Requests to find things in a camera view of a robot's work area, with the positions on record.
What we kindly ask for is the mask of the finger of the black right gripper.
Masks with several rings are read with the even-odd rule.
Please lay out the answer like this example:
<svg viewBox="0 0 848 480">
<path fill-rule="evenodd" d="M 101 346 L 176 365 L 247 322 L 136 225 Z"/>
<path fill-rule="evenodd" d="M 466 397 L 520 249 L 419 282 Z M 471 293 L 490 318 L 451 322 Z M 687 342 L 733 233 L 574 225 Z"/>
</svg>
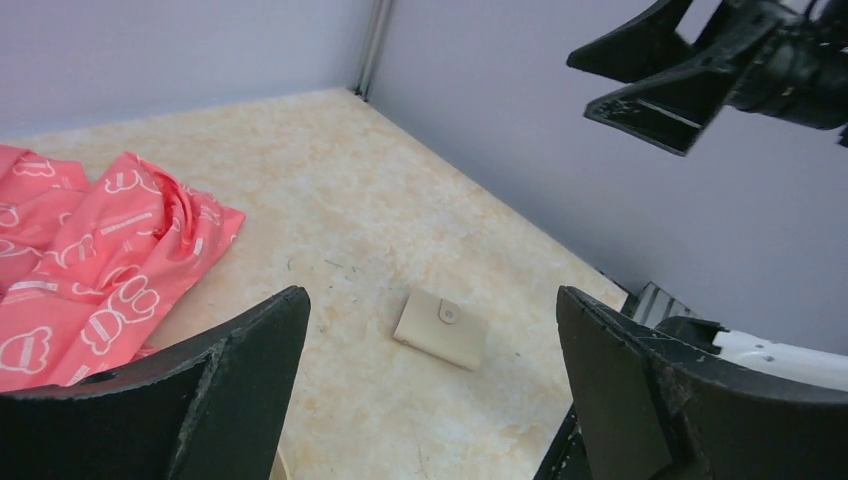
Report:
<svg viewBox="0 0 848 480">
<path fill-rule="evenodd" d="M 566 65 L 611 80 L 634 83 L 693 55 L 676 28 L 691 0 L 658 0 L 612 32 L 571 52 Z"/>
<path fill-rule="evenodd" d="M 754 36 L 740 25 L 745 13 L 727 18 L 716 36 L 693 55 L 661 73 L 590 101 L 586 118 L 678 156 L 686 155 L 726 105 L 752 51 Z"/>
</svg>

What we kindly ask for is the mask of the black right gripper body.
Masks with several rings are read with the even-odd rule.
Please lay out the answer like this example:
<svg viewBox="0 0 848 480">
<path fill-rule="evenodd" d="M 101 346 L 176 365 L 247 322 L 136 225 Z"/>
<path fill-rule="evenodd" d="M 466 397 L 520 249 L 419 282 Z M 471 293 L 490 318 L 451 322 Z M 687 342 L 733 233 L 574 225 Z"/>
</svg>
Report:
<svg viewBox="0 0 848 480">
<path fill-rule="evenodd" d="M 797 12 L 780 1 L 751 1 L 740 19 L 754 36 L 726 103 L 816 129 L 847 144 L 847 3 L 809 1 Z"/>
</svg>

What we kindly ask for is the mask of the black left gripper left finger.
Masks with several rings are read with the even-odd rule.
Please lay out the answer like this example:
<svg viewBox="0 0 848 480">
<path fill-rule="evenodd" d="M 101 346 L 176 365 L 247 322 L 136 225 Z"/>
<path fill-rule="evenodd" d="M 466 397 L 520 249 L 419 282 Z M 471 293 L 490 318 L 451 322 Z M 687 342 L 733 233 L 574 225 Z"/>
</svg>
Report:
<svg viewBox="0 0 848 480">
<path fill-rule="evenodd" d="M 267 479 L 309 323 L 291 286 L 155 354 L 1 397 L 5 479 Z"/>
</svg>

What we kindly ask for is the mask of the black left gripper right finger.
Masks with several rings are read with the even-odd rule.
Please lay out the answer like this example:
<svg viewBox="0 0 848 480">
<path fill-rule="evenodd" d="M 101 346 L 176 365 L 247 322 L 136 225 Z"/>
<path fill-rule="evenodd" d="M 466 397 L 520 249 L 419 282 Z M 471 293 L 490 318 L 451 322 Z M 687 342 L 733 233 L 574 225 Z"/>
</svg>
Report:
<svg viewBox="0 0 848 480">
<path fill-rule="evenodd" d="M 573 403 L 559 479 L 843 479 L 847 394 L 701 348 L 707 323 L 638 324 L 573 286 L 556 319 Z"/>
</svg>

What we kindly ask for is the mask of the beige blue card holder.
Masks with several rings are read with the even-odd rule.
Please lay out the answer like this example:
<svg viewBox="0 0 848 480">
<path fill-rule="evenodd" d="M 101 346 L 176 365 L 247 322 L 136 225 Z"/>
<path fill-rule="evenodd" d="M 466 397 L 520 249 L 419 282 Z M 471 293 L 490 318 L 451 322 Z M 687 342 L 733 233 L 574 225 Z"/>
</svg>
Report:
<svg viewBox="0 0 848 480">
<path fill-rule="evenodd" d="M 413 289 L 393 338 L 468 371 L 477 370 L 486 347 L 484 322 L 454 302 Z"/>
</svg>

